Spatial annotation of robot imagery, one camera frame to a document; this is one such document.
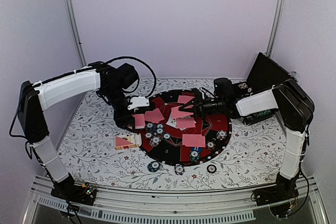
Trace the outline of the green poker chip stack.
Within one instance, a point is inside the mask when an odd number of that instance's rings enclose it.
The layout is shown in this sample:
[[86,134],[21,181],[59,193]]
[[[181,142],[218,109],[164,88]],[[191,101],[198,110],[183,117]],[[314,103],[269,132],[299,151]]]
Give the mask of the green poker chip stack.
[[155,173],[160,169],[160,163],[157,161],[153,161],[151,163],[148,164],[148,171]]

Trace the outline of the red playing card deck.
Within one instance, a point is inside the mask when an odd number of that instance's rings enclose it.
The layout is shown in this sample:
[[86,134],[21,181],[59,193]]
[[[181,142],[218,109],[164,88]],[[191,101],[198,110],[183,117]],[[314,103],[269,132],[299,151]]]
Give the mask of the red playing card deck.
[[114,138],[114,148],[116,150],[135,148],[141,144],[142,137],[140,134],[121,134]]

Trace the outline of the red card bundle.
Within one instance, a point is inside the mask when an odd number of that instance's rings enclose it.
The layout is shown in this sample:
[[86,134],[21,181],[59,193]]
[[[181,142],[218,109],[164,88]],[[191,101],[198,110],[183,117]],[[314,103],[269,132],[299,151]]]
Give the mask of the red card bundle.
[[143,129],[146,126],[144,114],[134,114],[134,127],[136,130]]

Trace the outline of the blue beige poker chip stack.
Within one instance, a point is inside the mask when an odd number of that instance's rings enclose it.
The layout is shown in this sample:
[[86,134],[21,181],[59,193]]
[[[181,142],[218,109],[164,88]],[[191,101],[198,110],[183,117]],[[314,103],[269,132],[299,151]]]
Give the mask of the blue beige poker chip stack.
[[177,164],[174,166],[174,172],[176,175],[182,176],[185,173],[184,166]]

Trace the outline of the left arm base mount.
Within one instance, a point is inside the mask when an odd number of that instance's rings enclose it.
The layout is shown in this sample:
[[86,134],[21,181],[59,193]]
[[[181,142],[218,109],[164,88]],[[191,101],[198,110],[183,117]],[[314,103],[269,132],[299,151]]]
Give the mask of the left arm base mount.
[[89,183],[77,185],[72,180],[56,183],[51,191],[53,197],[88,206],[93,206],[96,194],[97,188],[95,186]]

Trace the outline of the dealt red card seat eight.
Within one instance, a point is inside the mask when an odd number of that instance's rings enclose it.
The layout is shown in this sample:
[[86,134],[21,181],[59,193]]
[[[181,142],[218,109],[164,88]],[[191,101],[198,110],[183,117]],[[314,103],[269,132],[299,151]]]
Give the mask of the dealt red card seat eight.
[[164,116],[162,115],[159,108],[155,108],[153,111],[146,111],[144,114],[144,119],[147,122],[159,123],[164,120]]

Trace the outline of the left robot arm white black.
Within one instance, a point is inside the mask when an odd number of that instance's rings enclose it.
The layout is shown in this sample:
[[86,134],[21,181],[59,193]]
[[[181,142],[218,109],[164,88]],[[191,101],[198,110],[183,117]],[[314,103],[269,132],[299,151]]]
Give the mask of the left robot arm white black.
[[122,129],[134,127],[134,117],[124,91],[138,80],[135,67],[128,63],[115,68],[98,61],[47,81],[22,83],[15,119],[19,121],[23,133],[10,135],[28,142],[58,192],[67,200],[77,197],[78,188],[56,149],[53,140],[56,128],[50,125],[52,112],[64,101],[95,91],[112,107],[116,126]]

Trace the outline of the green chips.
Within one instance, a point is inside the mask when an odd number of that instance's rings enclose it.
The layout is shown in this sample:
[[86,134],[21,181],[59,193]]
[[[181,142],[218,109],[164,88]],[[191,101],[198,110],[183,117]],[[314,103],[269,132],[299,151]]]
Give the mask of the green chips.
[[190,160],[191,162],[197,162],[200,159],[201,152],[202,152],[201,147],[192,147],[190,151]]

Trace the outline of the jack of spades card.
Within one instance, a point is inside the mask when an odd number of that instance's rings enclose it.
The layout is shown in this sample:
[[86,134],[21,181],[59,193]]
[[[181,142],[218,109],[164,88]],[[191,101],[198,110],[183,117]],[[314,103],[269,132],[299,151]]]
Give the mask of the jack of spades card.
[[173,127],[173,128],[177,128],[177,122],[176,122],[176,119],[173,119],[172,118],[172,115],[170,114],[167,122],[166,122],[166,125],[170,126],[170,127]]

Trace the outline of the red brown poker chip stack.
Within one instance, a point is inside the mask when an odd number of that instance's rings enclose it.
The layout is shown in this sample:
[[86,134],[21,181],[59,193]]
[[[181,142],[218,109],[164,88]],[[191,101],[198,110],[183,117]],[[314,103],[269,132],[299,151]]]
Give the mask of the red brown poker chip stack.
[[207,172],[210,174],[213,174],[217,171],[217,167],[215,165],[208,165],[206,169]]

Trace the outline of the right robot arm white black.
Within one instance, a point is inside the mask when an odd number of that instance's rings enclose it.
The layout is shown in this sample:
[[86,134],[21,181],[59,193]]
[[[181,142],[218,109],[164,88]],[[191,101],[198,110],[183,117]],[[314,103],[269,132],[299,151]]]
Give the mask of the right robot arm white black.
[[247,117],[266,110],[279,111],[286,132],[286,146],[277,176],[279,184],[272,188],[271,196],[276,201],[282,201],[290,195],[292,191],[290,183],[294,182],[299,174],[314,113],[314,103],[297,81],[289,78],[280,84],[247,94],[242,98],[236,98],[231,93],[206,98],[198,89],[193,89],[192,92],[194,98],[180,106],[178,111],[188,112],[196,117],[203,117],[212,112],[222,113],[231,119]]

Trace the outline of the dealt red card seat ten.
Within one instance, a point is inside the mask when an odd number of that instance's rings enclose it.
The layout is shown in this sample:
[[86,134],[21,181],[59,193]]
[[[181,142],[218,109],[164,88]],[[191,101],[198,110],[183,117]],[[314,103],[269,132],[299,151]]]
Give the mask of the dealt red card seat ten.
[[187,104],[188,102],[192,101],[195,97],[190,95],[179,95],[177,102],[179,104]]

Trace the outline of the poker chips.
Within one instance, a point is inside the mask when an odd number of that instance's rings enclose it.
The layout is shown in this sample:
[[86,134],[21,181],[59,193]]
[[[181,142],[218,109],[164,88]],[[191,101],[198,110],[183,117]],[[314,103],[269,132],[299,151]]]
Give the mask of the poker chips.
[[216,133],[216,139],[219,141],[223,141],[226,138],[226,136],[227,136],[227,133],[224,130],[218,131]]
[[157,147],[160,144],[160,142],[161,142],[161,138],[158,136],[154,136],[150,139],[149,145],[151,147]]

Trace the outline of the dealt red card seat four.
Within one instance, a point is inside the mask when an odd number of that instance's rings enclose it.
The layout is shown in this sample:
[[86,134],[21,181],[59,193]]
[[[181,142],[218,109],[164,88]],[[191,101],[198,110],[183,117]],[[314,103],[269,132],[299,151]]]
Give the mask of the dealt red card seat four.
[[205,147],[206,140],[201,134],[183,134],[182,145],[186,147]]

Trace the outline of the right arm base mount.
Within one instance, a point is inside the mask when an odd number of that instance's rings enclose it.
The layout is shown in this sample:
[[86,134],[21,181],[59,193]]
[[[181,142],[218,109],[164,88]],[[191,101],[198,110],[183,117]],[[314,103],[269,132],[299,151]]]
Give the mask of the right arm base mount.
[[250,199],[257,206],[268,205],[271,214],[277,219],[287,218],[297,203],[299,193],[297,188],[289,192],[281,192],[277,186],[256,189]]

